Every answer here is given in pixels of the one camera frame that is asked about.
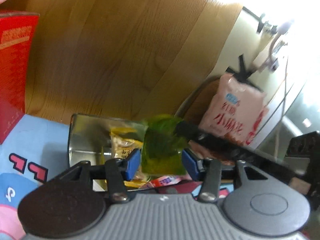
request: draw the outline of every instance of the wood grain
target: wood grain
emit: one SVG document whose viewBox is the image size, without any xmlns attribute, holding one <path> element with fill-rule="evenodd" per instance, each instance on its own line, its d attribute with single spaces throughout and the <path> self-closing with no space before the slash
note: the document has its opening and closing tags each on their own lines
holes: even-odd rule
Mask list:
<svg viewBox="0 0 320 240">
<path fill-rule="evenodd" d="M 211 72 L 240 13 L 215 0 L 8 0 L 40 13 L 28 114 L 133 120 L 174 114 Z"/>
</svg>

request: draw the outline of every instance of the black device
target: black device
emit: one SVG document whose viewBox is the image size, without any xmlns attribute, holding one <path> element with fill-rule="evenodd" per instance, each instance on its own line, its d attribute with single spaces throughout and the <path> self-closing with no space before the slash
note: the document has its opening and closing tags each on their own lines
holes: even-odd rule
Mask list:
<svg viewBox="0 0 320 240">
<path fill-rule="evenodd" d="M 126 160 L 104 165 L 82 161 L 23 198 L 18 216 L 27 232 L 24 240 L 305 239 L 299 229 L 310 214 L 308 200 L 281 182 L 294 171 L 185 122 L 176 133 L 227 151 L 236 165 L 202 160 L 185 149 L 181 159 L 186 170 L 193 180 L 203 181 L 196 201 L 191 194 L 127 191 L 123 180 L 131 179 L 140 164 L 138 149 Z M 106 179 L 108 192 L 94 192 L 93 179 Z M 218 198 L 221 179 L 233 179 L 235 186 L 224 199 Z"/>
</svg>

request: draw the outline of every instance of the wire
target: wire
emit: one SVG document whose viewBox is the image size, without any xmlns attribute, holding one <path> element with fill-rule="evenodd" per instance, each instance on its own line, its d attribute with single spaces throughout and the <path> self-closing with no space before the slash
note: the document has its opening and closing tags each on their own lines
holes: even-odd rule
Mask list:
<svg viewBox="0 0 320 240">
<path fill-rule="evenodd" d="M 279 144 L 280 144 L 280 130 L 282 128 L 282 119 L 284 117 L 285 114 L 285 99 L 287 97 L 287 69 L 288 69 L 288 61 L 289 61 L 289 53 L 287 56 L 287 63 L 285 65 L 285 73 L 284 73 L 284 98 L 283 98 L 283 106 L 282 106 L 282 112 L 281 112 L 281 118 L 280 118 L 280 123 L 277 127 L 277 131 L 276 131 L 276 142 L 275 142 L 275 151 L 273 153 L 273 156 L 275 158 L 278 158 L 278 154 L 279 154 Z"/>
</svg>

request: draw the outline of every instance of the snack bag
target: snack bag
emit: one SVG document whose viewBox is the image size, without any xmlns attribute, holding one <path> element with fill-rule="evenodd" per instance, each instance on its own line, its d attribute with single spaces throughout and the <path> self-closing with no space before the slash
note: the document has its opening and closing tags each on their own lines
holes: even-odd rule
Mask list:
<svg viewBox="0 0 320 240">
<path fill-rule="evenodd" d="M 199 128 L 238 145 L 249 145 L 266 108 L 265 93 L 239 83 L 232 74 L 220 78 L 217 94 L 204 114 Z"/>
</svg>

